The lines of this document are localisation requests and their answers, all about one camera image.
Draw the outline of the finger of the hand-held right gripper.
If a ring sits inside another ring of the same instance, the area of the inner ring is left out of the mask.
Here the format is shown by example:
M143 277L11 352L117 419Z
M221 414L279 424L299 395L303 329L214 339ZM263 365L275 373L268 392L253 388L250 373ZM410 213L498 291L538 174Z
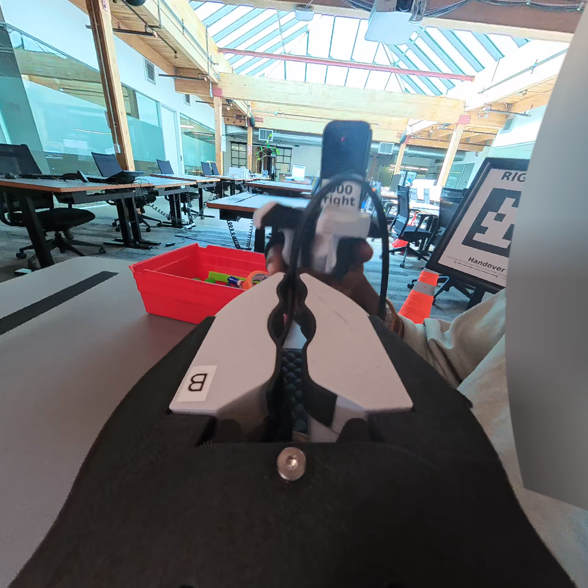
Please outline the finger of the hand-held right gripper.
M282 205L276 201L268 202L254 212L254 227L277 229L296 228L296 208Z
M337 249L342 236L331 233L315 233L315 271L334 272Z

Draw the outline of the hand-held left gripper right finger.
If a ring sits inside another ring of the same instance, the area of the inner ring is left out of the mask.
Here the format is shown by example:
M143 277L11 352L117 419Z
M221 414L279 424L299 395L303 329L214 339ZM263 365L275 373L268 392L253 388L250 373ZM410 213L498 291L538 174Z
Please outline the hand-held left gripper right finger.
M334 442L350 419L412 410L411 400L370 316L350 298L304 273L299 328L312 442Z

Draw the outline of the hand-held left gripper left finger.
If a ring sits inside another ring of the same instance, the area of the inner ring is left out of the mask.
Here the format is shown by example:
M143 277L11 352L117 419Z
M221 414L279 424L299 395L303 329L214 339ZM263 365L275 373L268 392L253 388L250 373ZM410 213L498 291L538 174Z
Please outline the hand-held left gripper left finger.
M234 420L247 437L289 440L280 337L287 275L267 277L203 321L203 335L170 405L174 415Z

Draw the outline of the person's right forearm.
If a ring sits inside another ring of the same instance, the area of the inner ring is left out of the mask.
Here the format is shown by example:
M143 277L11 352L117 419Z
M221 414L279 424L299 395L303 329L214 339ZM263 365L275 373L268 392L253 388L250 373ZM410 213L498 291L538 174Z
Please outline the person's right forearm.
M507 391L505 289L451 322L399 319L404 341L461 393Z

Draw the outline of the person's right hand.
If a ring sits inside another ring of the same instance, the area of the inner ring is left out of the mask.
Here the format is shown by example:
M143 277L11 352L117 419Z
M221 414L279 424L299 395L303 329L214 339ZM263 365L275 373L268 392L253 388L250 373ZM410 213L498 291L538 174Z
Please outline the person's right hand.
M269 275L288 271L282 255L283 242L283 233L279 232L276 237L270 239L266 246L264 255ZM343 244L351 245L352 250L349 269L342 279L332 275L323 275L313 270L302 269L302 272L309 273L335 290L342 292L370 315L379 315L379 295L364 275L364 263L370 261L373 256L371 246L365 240L360 239L343 239L341 245Z

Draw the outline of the grey top desk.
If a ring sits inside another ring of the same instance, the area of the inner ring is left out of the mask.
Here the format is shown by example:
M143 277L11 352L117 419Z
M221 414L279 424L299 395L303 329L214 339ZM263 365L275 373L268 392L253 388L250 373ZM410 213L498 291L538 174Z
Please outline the grey top desk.
M276 201L282 205L290 206L298 210L304 210L311 200L307 198L257 195L246 192L215 199L209 201L206 205L209 209L216 209L219 211L220 220L236 222L240 218L253 219L255 210L272 201ZM298 225L299 219L302 215L303 214L301 212L296 213L296 226ZM254 227L254 251L257 253L264 253L266 247L266 228L267 227L257 230ZM284 233L286 235L286 244L291 244L293 232L295 229L271 229L272 233L276 233L277 231Z

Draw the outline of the red bin with small items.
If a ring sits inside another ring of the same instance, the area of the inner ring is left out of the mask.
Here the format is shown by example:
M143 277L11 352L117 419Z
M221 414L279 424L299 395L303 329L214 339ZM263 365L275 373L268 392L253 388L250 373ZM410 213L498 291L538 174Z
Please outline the red bin with small items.
M244 279L266 269L262 253L197 243L130 265L147 313L198 324L244 292L206 283L214 270Z

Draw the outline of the red ceiling pipe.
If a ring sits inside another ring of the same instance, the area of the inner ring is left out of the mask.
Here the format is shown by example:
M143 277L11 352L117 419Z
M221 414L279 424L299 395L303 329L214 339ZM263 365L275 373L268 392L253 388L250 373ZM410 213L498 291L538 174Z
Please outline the red ceiling pipe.
M290 54L273 54L269 52L249 51L242 49L220 48L218 50L223 54L232 54L238 56L247 56L253 58L269 59L276 61L300 62L313 65L336 66L341 68L354 68L357 70L373 70L387 72L399 75L414 75L417 77L437 77L438 79L459 80L462 82L473 82L475 77L465 74L452 72L437 72L429 70L412 70L407 68L398 68L390 65L381 65L377 63L363 63L357 61L340 61L335 59L316 58L312 56L290 55Z

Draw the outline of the orange traffic cone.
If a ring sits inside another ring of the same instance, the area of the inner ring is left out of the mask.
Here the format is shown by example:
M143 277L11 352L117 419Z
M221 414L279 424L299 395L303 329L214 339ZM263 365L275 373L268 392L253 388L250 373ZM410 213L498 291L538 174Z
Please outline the orange traffic cone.
M439 274L423 269L417 281L413 284L408 298L398 311L398 315L411 320L415 324L422 324L430 317L433 299L436 292Z

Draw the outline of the black mesh office chair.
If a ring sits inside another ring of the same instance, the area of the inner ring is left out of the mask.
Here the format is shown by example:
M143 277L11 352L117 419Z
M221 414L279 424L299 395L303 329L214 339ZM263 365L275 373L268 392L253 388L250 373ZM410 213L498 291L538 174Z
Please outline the black mesh office chair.
M393 241L390 253L403 251L400 268L404 268L408 254L415 255L420 261L429 259L429 250L437 234L439 217L431 211L411 209L408 187L398 187L396 197L398 206L389 232Z

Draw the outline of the framed handover sign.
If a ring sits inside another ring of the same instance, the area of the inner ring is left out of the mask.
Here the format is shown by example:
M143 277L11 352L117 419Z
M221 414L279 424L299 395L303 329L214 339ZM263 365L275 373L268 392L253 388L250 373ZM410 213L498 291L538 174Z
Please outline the framed handover sign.
M505 288L529 163L521 158L485 158L427 269L484 292Z

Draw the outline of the open black laptop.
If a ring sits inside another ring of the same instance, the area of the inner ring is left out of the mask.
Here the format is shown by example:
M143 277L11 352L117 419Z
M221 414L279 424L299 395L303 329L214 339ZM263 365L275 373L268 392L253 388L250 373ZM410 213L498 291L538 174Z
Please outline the open black laptop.
M114 154L91 152L91 155L105 183L131 184L145 174L123 170Z

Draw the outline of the long wooden top desk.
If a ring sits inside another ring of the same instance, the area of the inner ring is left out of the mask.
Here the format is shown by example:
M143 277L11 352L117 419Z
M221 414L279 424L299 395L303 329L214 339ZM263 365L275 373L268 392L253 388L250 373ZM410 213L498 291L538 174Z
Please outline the long wooden top desk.
M199 177L188 180L178 178L138 177L135 183L114 185L107 183L84 182L83 180L62 179L1 179L1 192L15 196L24 214L25 228L33 245L41 268L54 264L33 200L46 194L54 195L63 204L87 204L101 201L114 201L119 218L121 236L107 245L125 246L131 249L150 249L158 242L144 240L139 227L135 198L145 190L156 189L158 195L172 195L183 192L183 186L196 186Z

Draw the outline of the black monitor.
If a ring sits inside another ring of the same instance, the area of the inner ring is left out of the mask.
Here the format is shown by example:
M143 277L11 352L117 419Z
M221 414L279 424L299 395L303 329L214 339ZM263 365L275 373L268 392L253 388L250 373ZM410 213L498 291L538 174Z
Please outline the black monitor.
M1 179L41 177L41 170L26 144L1 143Z

